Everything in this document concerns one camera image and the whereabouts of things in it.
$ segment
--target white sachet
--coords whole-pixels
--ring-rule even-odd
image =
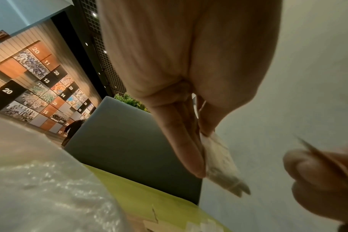
[[[206,177],[238,197],[242,192],[250,195],[248,185],[240,179],[240,172],[220,137],[215,133],[210,137],[201,134],[201,142],[205,149]]]

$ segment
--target photo wall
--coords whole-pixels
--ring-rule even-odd
[[[96,107],[42,41],[0,63],[9,79],[0,87],[0,112],[63,136],[66,126],[88,118]],[[27,73],[32,85],[14,81]]]

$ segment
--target green plant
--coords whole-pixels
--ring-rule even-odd
[[[127,93],[125,93],[123,96],[119,95],[119,94],[116,94],[114,96],[115,99],[121,101],[121,102],[124,102],[126,104],[129,104],[133,107],[136,107],[140,110],[143,110],[143,111],[146,111],[146,112],[149,112],[148,109],[145,107],[144,104],[142,104],[142,102],[134,99],[133,97],[129,96]]]

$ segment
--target blurry hand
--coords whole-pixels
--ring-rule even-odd
[[[127,92],[146,105],[184,166],[205,177],[199,129],[209,136],[255,96],[275,50],[281,0],[98,0],[98,10]]]
[[[348,147],[330,153],[348,168]],[[324,161],[294,150],[284,157],[284,166],[295,179],[292,191],[295,200],[310,212],[348,224],[348,184]],[[348,231],[343,226],[340,231]]]

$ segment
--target plastic bag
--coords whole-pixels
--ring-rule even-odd
[[[205,148],[206,177],[238,197],[242,192],[250,195],[248,185],[240,179],[240,172],[220,137],[215,133],[210,137],[201,134],[201,142]]]
[[[0,232],[130,232],[101,182],[45,135],[0,119]]]

